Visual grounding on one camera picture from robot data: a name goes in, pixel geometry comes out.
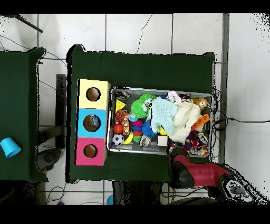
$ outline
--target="soccer ball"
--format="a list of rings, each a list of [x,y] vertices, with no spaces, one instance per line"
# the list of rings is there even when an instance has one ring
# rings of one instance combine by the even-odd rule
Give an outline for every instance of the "soccer ball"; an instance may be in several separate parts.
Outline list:
[[[121,134],[115,134],[112,138],[112,142],[115,145],[122,145],[122,143],[124,142],[124,136]]]

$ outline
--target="green spiky ball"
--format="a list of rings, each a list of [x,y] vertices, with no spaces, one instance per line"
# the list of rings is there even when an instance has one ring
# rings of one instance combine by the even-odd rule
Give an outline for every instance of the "green spiky ball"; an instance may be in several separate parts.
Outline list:
[[[149,98],[152,98],[152,100],[156,99],[156,96],[153,94],[143,94],[141,95],[140,99],[145,102],[146,100],[148,100]]]
[[[141,106],[144,103],[142,99],[137,99],[131,104],[131,111],[135,115],[136,118],[142,119],[148,116],[148,109],[146,112],[143,111],[143,107]]]

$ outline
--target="light blue towel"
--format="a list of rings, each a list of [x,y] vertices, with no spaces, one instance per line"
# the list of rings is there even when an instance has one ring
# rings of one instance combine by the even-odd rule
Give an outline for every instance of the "light blue towel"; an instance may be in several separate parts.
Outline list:
[[[159,125],[162,125],[165,132],[173,133],[172,119],[177,112],[178,106],[165,99],[154,99],[151,106],[151,129],[154,133],[159,132]]]

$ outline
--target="pink box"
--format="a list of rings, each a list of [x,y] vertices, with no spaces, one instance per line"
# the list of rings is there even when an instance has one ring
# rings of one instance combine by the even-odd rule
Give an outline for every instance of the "pink box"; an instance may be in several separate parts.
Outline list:
[[[97,148],[97,154],[93,158],[84,155],[84,148],[87,145],[94,145]],[[107,149],[105,147],[105,138],[86,138],[78,137],[76,150],[76,165],[79,166],[103,166],[107,157]]]

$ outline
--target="yellow plush toy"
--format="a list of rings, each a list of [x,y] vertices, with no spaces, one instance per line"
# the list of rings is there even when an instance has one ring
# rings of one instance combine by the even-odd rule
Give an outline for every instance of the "yellow plush toy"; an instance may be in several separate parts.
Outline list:
[[[201,110],[203,110],[205,107],[207,107],[208,102],[204,98],[194,99],[194,104],[198,105]]]

